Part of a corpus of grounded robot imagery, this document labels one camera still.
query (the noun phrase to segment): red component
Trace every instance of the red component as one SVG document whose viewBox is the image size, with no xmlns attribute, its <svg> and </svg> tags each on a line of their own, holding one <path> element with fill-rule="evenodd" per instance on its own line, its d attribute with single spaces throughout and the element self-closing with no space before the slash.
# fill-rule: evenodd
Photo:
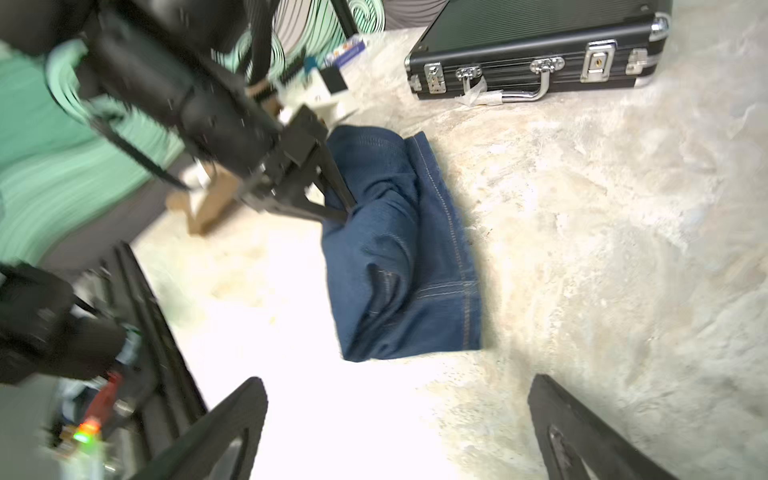
<svg viewBox="0 0 768 480">
<path fill-rule="evenodd" d="M 80 428 L 78 428 L 78 432 L 84 433 L 89 437 L 96 435 L 99 430 L 101 430 L 101 423 L 93 417 L 81 423 Z"/>
<path fill-rule="evenodd" d="M 89 422 L 92 418 L 95 418 L 101 423 L 105 424 L 109 419 L 109 415 L 112 414 L 114 408 L 114 401 L 118 397 L 118 388 L 123 382 L 123 376 L 116 372 L 109 372 L 109 382 L 107 385 L 101 387 L 96 397 L 88 406 L 88 410 L 85 412 L 86 422 Z"/>
</svg>

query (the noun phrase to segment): concrete floor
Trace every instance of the concrete floor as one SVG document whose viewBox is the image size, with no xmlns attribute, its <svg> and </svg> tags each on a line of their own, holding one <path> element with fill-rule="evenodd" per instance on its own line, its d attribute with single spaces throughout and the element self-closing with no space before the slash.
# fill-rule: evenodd
<svg viewBox="0 0 768 480">
<path fill-rule="evenodd" d="M 432 142 L 482 351 L 343 362 L 314 223 L 242 210 L 202 240 L 166 215 L 136 243 L 206 400 L 264 379 L 254 478 L 546 478 L 537 372 L 679 478 L 765 478 L 768 2 L 676 2 L 644 89 L 493 108 L 413 100 L 419 34 L 344 71 L 351 122 Z"/>
</svg>

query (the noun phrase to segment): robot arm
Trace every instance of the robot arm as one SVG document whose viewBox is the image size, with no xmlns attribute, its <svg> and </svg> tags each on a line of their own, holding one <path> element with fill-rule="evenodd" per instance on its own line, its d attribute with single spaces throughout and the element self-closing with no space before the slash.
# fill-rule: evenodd
<svg viewBox="0 0 768 480">
<path fill-rule="evenodd" d="M 177 133 L 192 155 L 242 178 L 240 199 L 253 208 L 343 223 L 355 201 L 326 148 L 327 129 L 305 108 L 283 128 L 246 95 L 269 67 L 266 42 L 277 0 L 242 1 L 0 0 L 0 38 L 40 55 L 81 35 L 88 46 L 76 68 L 83 100 L 108 94 L 139 108 Z M 212 50 L 231 50 L 246 18 L 253 39 L 250 81 L 210 59 Z M 91 127 L 184 188 L 112 130 L 107 118 L 94 118 Z M 333 190 L 345 210 L 309 202 L 304 190 L 312 183 Z"/>
</svg>

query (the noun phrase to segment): black suitcase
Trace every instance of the black suitcase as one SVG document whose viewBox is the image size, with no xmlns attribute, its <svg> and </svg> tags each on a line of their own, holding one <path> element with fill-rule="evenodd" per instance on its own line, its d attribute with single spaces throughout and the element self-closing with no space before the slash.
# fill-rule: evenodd
<svg viewBox="0 0 768 480">
<path fill-rule="evenodd" d="M 671 0 L 449 0 L 406 57 L 413 93 L 453 98 L 482 77 L 502 101 L 648 83 Z"/>
</svg>

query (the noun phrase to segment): green mat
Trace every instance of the green mat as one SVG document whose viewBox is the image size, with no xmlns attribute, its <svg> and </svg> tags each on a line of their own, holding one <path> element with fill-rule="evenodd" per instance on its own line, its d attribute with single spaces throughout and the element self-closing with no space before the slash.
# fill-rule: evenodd
<svg viewBox="0 0 768 480">
<path fill-rule="evenodd" d="M 88 115 L 74 95 L 79 41 L 57 48 L 45 65 L 0 53 L 0 261 L 37 262 L 66 233 L 136 190 L 149 174 L 76 118 Z M 121 109 L 101 102 L 100 110 Z M 115 129 L 149 158 L 168 165 L 181 142 L 141 112 Z"/>
</svg>

